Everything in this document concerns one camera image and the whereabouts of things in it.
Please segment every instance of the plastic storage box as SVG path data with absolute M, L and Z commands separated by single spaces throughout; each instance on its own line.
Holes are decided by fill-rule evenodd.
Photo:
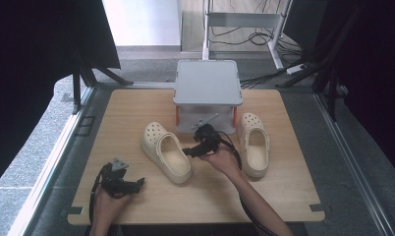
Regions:
M 173 97 L 176 127 L 194 133 L 209 123 L 234 134 L 237 107 L 243 103 L 237 64 L 230 60 L 180 60 Z

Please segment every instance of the wooden board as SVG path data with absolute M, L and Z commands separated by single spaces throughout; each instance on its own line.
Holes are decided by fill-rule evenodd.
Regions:
M 308 167 L 277 90 L 242 90 L 244 103 L 238 115 L 256 114 L 270 137 L 269 165 L 266 175 L 251 179 L 253 186 L 285 221 L 320 221 L 323 211 L 312 212 L 310 205 L 320 200 Z M 143 129 L 159 122 L 174 133 L 183 148 L 195 146 L 192 135 L 178 134 L 171 89 L 115 90 L 100 125 L 73 207 L 82 214 L 70 214 L 75 225 L 87 225 L 89 192 L 100 168 L 114 157 L 130 164 L 126 180 L 145 177 L 141 192 L 116 220 L 118 224 L 226 223 L 248 222 L 237 191 L 227 178 L 208 163 L 191 158 L 194 176 L 182 185 L 170 182 L 142 152 Z M 239 149 L 237 135 L 231 135 Z

